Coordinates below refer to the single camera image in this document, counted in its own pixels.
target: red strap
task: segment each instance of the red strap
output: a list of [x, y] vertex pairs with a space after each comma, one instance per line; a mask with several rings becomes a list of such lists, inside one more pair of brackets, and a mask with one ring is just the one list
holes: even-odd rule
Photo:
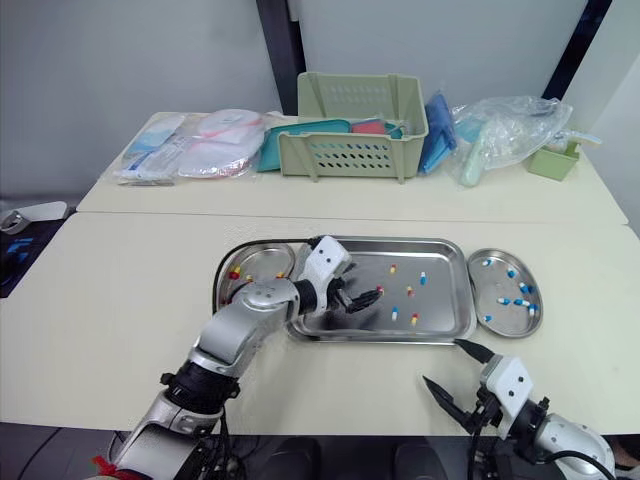
[[142, 480], [135, 473], [118, 471], [118, 467], [107, 462], [102, 456], [93, 457], [91, 461], [98, 466], [98, 475], [105, 475], [118, 480]]

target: small metal tray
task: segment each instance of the small metal tray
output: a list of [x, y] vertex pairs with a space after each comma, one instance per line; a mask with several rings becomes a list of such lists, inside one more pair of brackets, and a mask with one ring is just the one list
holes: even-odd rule
[[254, 245], [240, 250], [229, 260], [220, 277], [216, 308], [231, 303], [233, 295], [247, 283], [289, 277], [296, 255], [286, 243]]
[[450, 344], [475, 329], [471, 284], [462, 251], [440, 239], [335, 237], [353, 257], [345, 290], [357, 297], [381, 287], [371, 307], [343, 309], [289, 324], [296, 338], [322, 342]]
[[511, 338], [540, 327], [542, 295], [524, 263], [502, 250], [485, 249], [471, 255], [468, 266], [480, 325]]

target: tabletop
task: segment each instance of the tabletop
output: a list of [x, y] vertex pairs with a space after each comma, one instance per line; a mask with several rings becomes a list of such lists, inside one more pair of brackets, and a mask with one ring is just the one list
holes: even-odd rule
[[589, 159], [563, 182], [530, 174], [523, 164], [492, 170], [466, 189], [446, 163], [427, 177], [399, 184], [392, 178], [283, 177], [247, 173], [223, 180], [179, 180], [170, 187], [123, 187], [107, 168], [78, 206], [80, 212], [248, 215], [519, 223], [627, 223]]
[[[471, 340], [522, 357], [533, 399], [601, 433], [640, 431], [640, 242], [626, 226], [299, 219], [201, 215], [73, 216], [0, 304], [0, 420], [129, 430], [209, 318], [211, 281], [232, 246], [316, 234], [440, 237], [469, 256], [521, 258], [544, 301], [525, 339], [481, 327]], [[258, 434], [447, 435], [427, 375], [466, 409], [481, 366], [457, 347], [303, 343], [274, 334], [230, 400], [230, 429]]]

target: dark floor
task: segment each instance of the dark floor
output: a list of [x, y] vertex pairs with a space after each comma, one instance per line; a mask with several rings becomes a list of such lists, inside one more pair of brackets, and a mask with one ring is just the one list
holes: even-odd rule
[[[0, 423], [0, 479], [16, 480], [28, 458], [54, 431], [51, 427]], [[112, 431], [62, 429], [38, 454], [23, 480], [79, 480], [96, 474], [91, 458], [106, 456]], [[322, 450], [322, 478], [331, 480], [387, 479], [391, 451], [402, 439], [394, 437], [316, 437]], [[233, 437], [234, 452], [243, 456], [259, 441], [247, 460], [248, 477], [255, 478], [283, 437]], [[450, 480], [466, 478], [465, 437], [430, 437]]]

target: pill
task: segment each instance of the pill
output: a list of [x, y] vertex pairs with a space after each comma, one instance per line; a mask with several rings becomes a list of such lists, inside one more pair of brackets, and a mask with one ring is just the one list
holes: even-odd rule
[[229, 278], [231, 280], [237, 280], [240, 278], [240, 267], [234, 267], [233, 270], [229, 272]]

